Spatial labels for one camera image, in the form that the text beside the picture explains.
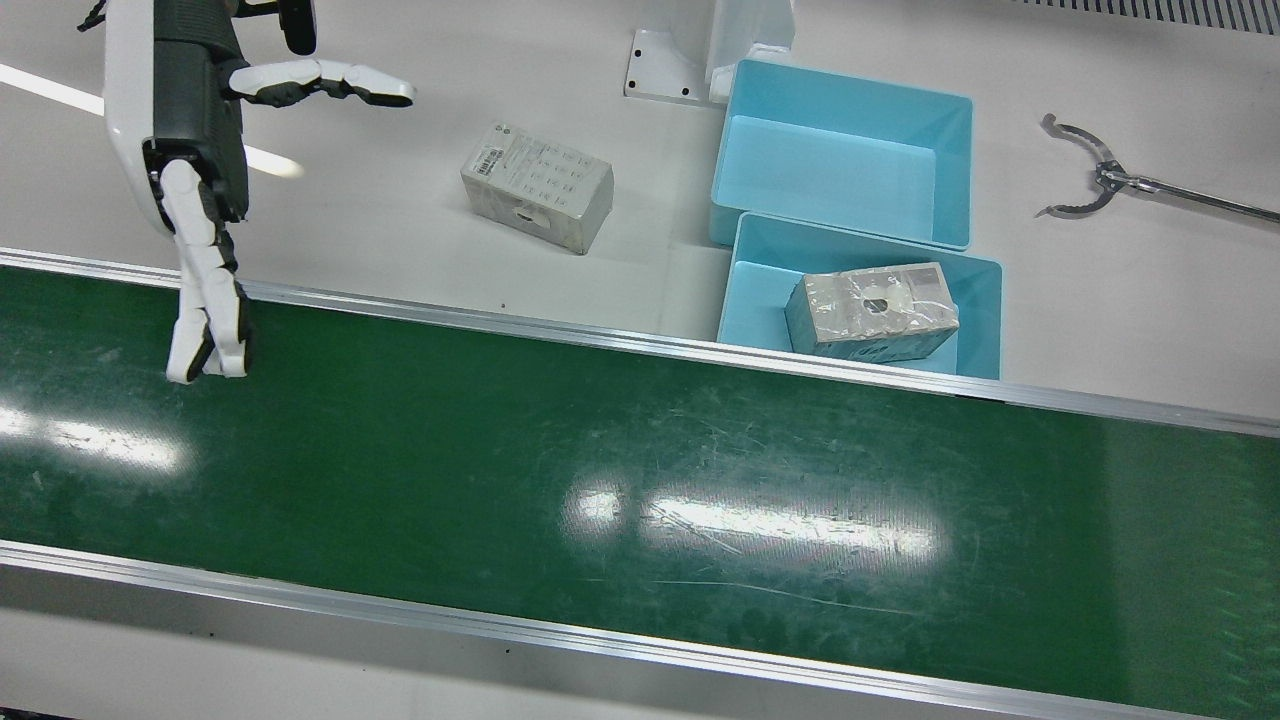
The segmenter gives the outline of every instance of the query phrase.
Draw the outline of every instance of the robotic hand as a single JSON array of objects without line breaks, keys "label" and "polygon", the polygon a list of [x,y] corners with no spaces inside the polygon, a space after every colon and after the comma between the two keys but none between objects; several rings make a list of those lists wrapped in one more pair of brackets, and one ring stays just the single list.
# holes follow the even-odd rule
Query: robotic hand
[{"label": "robotic hand", "polygon": [[[108,5],[108,15],[102,8]],[[165,375],[243,377],[251,329],[227,223],[248,211],[239,101],[275,108],[325,91],[403,108],[413,87],[365,65],[250,65],[232,18],[278,14],[291,50],[315,51],[311,0],[99,0],[79,26],[106,23],[106,124],[147,220],[178,247],[182,284]]]}]

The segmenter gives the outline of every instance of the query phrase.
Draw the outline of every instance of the blue plastic bin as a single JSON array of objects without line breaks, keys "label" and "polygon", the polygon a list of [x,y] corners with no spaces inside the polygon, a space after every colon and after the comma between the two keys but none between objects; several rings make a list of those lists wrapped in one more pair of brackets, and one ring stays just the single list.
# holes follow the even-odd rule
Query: blue plastic bin
[{"label": "blue plastic bin", "polygon": [[888,365],[1000,379],[1000,263],[755,213],[740,215],[736,236],[719,342],[790,352],[783,310],[805,273],[938,263],[960,311],[960,331],[923,360]]},{"label": "blue plastic bin", "polygon": [[940,247],[969,246],[973,102],[742,60],[712,186],[710,237],[744,211]]}]

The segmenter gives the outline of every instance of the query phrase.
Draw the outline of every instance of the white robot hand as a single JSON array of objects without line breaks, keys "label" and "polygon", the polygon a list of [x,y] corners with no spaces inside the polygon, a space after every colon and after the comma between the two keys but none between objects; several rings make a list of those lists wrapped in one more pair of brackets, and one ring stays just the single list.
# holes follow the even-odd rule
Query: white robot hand
[{"label": "white robot hand", "polygon": [[370,105],[404,108],[413,104],[413,86],[369,65],[333,60],[291,60],[250,65],[232,73],[228,87],[241,99],[261,105],[293,105],[312,92],[330,97],[355,95]]}]

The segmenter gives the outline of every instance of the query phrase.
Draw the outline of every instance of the plastic-wrapped box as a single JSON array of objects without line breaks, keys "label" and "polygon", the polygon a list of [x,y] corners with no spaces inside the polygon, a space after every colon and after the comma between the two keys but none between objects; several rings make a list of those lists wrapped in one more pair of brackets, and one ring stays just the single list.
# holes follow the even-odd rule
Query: plastic-wrapped box
[{"label": "plastic-wrapped box", "polygon": [[613,168],[506,123],[462,167],[471,210],[585,255],[613,208]]},{"label": "plastic-wrapped box", "polygon": [[937,263],[806,274],[786,318],[796,352],[863,363],[927,357],[960,328]]}]

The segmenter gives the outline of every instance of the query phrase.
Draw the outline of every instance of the green conveyor belt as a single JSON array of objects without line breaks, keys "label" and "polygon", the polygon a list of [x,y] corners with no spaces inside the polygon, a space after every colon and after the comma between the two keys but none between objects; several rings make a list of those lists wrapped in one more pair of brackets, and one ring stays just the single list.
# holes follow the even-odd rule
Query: green conveyor belt
[{"label": "green conveyor belt", "polygon": [[0,268],[0,538],[1280,716],[1280,442]]}]

